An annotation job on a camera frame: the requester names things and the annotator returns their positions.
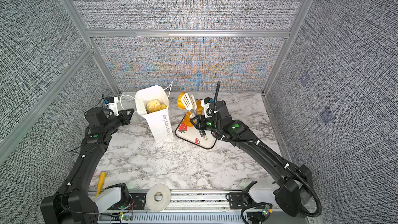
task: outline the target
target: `textured wall panel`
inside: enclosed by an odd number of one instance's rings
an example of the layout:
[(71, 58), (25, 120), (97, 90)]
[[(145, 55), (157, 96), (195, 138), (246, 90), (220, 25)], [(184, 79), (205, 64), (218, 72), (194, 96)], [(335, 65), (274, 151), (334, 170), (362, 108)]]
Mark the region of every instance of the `textured wall panel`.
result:
[(290, 29), (302, 0), (73, 0), (88, 28)]
[[(92, 57), (72, 77), (0, 167), (0, 222), (44, 223), (40, 203), (53, 195), (76, 161), (67, 151), (80, 145), (84, 112), (101, 94), (113, 95)], [(15, 215), (15, 206), (22, 214)]]
[(324, 223), (397, 223), (397, 29), (397, 0), (314, 0), (269, 93)]
[(0, 0), (0, 142), (86, 47), (60, 0)]
[(152, 85), (173, 90), (257, 91), (276, 60), (282, 38), (97, 37), (98, 49), (122, 91)]

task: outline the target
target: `strawberry illustration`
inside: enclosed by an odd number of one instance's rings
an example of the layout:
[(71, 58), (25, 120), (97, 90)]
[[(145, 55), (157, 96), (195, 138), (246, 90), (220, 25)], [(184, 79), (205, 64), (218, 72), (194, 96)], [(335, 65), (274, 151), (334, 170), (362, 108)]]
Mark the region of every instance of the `strawberry illustration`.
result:
[(178, 127), (178, 131), (179, 132), (185, 132), (186, 130), (188, 130), (187, 125), (184, 124), (183, 122), (181, 122), (180, 126)]

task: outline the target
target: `white marble surface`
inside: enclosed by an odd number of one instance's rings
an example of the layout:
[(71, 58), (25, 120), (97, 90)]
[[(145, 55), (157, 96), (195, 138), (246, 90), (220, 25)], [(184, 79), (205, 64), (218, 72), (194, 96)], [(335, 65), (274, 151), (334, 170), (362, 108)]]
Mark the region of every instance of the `white marble surface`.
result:
[[(170, 121), (173, 131), (186, 110), (177, 107), (179, 93), (170, 95)], [(196, 99), (214, 93), (193, 93)], [(270, 120), (259, 93), (219, 93), (234, 119), (244, 122), (264, 143), (280, 154)], [(122, 98), (124, 108), (135, 108), (134, 100)], [(170, 189), (242, 189), (251, 181), (266, 182), (272, 177), (248, 154), (230, 143), (216, 141), (206, 150), (177, 137), (161, 142), (153, 139), (146, 120), (134, 114), (132, 123), (112, 136), (105, 155), (98, 163), (90, 189), (97, 188), (101, 171), (106, 171), (103, 188), (126, 183), (129, 189), (149, 189), (164, 183)]]

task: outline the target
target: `roll of tape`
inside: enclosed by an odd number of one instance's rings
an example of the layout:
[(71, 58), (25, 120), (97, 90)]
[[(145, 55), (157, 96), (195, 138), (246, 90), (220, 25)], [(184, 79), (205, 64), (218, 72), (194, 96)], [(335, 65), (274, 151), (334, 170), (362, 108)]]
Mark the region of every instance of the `roll of tape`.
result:
[[(155, 196), (158, 195), (158, 193), (162, 194), (162, 199), (160, 201), (155, 199)], [(172, 193), (170, 192), (169, 187), (164, 184), (156, 184), (148, 190), (145, 200), (147, 201), (147, 206), (151, 211), (160, 212), (169, 205), (171, 198)]]

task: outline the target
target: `white paper bag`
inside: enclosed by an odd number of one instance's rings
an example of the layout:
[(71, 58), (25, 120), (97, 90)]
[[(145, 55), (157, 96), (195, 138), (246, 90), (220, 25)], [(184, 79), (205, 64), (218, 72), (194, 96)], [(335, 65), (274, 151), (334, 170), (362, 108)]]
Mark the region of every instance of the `white paper bag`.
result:
[[(135, 105), (137, 107), (137, 112), (147, 120), (149, 128), (156, 141), (162, 141), (173, 136), (169, 118), (170, 91), (169, 95), (167, 95), (165, 93), (167, 88), (163, 89), (162, 87), (156, 85), (142, 89), (135, 94)], [(158, 99), (160, 103), (165, 104), (167, 108), (157, 112), (148, 113), (147, 103), (154, 99)]]

